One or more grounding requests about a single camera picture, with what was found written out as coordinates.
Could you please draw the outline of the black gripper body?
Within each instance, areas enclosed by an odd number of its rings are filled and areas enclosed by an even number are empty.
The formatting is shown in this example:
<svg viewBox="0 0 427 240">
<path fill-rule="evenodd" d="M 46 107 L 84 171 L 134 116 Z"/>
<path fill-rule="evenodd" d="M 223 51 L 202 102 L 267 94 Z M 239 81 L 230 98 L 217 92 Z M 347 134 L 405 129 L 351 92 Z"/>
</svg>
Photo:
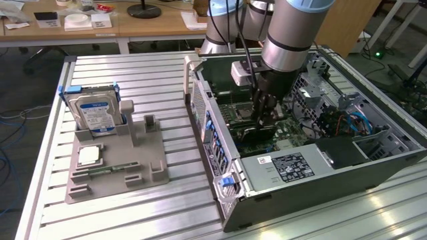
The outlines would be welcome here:
<svg viewBox="0 0 427 240">
<path fill-rule="evenodd" d="M 298 75 L 299 70 L 289 72 L 278 70 L 262 71 L 258 78 L 257 92 L 254 93 L 255 99 L 261 99 L 263 96 L 274 96 L 277 100 L 283 100 L 291 91 Z"/>
</svg>

